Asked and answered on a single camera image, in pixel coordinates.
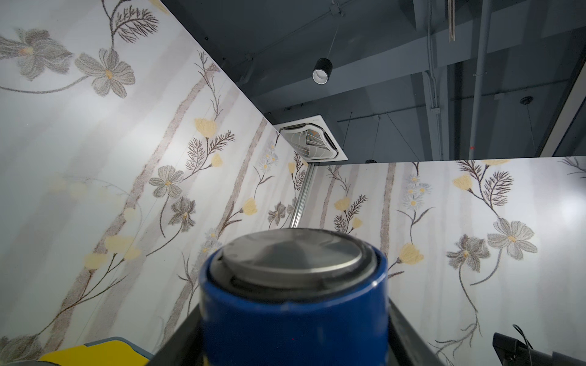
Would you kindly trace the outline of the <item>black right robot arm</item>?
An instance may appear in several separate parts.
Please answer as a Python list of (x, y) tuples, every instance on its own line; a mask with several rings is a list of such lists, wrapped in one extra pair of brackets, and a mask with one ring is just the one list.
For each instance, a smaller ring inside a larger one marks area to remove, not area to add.
[(585, 366), (585, 361), (558, 352), (548, 355), (498, 332), (493, 335), (492, 345), (503, 366)]

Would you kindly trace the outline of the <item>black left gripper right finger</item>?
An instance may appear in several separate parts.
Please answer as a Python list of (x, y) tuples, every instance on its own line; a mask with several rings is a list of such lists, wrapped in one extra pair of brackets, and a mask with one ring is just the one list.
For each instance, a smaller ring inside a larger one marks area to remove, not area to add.
[(443, 366), (391, 299), (388, 304), (388, 366)]

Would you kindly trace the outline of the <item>blue thermos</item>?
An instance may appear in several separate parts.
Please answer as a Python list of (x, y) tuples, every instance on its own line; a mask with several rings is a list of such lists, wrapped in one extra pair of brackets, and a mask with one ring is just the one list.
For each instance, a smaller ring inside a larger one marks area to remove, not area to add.
[(318, 229), (238, 237), (199, 272), (211, 365), (384, 365), (388, 260), (354, 236)]

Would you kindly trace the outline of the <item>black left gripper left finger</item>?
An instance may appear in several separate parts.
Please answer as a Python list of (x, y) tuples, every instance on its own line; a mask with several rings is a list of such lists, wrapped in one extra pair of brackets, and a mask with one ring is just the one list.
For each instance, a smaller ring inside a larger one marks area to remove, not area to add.
[(146, 366), (203, 366), (203, 331), (198, 305)]

